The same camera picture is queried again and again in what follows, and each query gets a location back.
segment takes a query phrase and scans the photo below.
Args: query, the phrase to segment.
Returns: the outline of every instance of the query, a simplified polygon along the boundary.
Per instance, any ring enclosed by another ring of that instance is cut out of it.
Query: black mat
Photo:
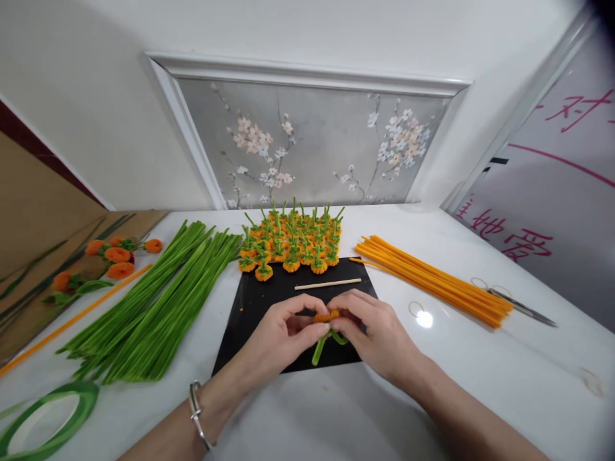
[[[239,349],[248,341],[248,338],[272,304],[301,293],[307,293],[320,298],[326,304],[332,298],[348,291],[350,288],[356,288],[375,298],[377,297],[365,266],[353,263],[348,258],[340,259],[337,266],[329,268],[321,275],[314,274],[308,266],[301,266],[295,273],[286,272],[280,263],[271,264],[271,267],[274,270],[274,276],[266,282],[256,280],[252,272],[242,274],[239,288],[235,295],[235,301],[233,302],[233,308],[231,309],[229,323],[222,338],[216,364],[213,367],[212,376],[218,373],[239,352]],[[295,291],[296,285],[348,279],[361,279],[361,283]],[[305,310],[301,315],[314,315],[314,313]],[[333,338],[329,338],[320,356],[318,367],[314,367],[311,361],[315,349],[316,346],[313,346],[306,350],[283,373],[361,361],[352,344],[348,343],[345,346],[340,346]]]

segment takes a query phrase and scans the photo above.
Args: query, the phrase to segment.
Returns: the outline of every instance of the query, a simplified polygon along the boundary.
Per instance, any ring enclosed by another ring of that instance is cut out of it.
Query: bundle of orange pipe cleaners
[[[502,319],[513,309],[509,302],[410,256],[378,236],[363,239],[364,242],[357,244],[355,251],[378,264],[356,258],[350,258],[351,261],[369,264],[393,274],[492,328],[500,328]]]

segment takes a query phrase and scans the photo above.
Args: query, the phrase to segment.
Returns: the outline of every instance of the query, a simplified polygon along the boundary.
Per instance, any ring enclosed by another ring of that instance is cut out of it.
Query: tabletop
[[[331,214],[338,212],[331,207]],[[249,210],[259,220],[259,210]],[[243,211],[170,213],[151,232],[169,242],[184,220],[241,233]],[[615,335],[521,269],[443,211],[420,206],[352,206],[344,212],[340,257],[361,236],[378,235],[462,280],[480,277],[554,320],[550,328],[512,312],[491,330],[450,305],[375,268],[378,297],[395,309],[423,353],[554,460],[602,460],[615,433]],[[158,255],[137,257],[137,270]],[[210,375],[240,279],[221,274],[165,377],[153,384],[101,388],[90,419],[52,459],[113,460]],[[35,342],[74,317],[103,289],[69,307]],[[128,288],[0,378],[0,411],[70,381],[78,363],[54,352],[113,307]],[[420,302],[433,322],[417,321]],[[287,373],[254,394],[230,420],[212,459],[437,460],[437,430],[409,397],[363,363]]]

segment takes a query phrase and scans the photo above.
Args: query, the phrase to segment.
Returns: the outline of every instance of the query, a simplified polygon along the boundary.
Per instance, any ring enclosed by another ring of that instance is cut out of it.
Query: hand
[[[247,391],[265,385],[297,360],[306,349],[327,334],[329,325],[313,323],[312,317],[296,316],[304,308],[327,315],[321,299],[299,295],[273,304],[248,342],[229,362]]]
[[[416,390],[428,359],[412,342],[390,305],[351,289],[327,306],[341,315],[331,320],[331,328],[350,340],[363,362],[405,392]],[[367,334],[359,328],[361,322]]]

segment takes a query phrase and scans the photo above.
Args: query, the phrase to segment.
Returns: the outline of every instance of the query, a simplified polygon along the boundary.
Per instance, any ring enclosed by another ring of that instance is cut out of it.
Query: framed painting
[[[469,82],[148,54],[217,209],[420,200]]]

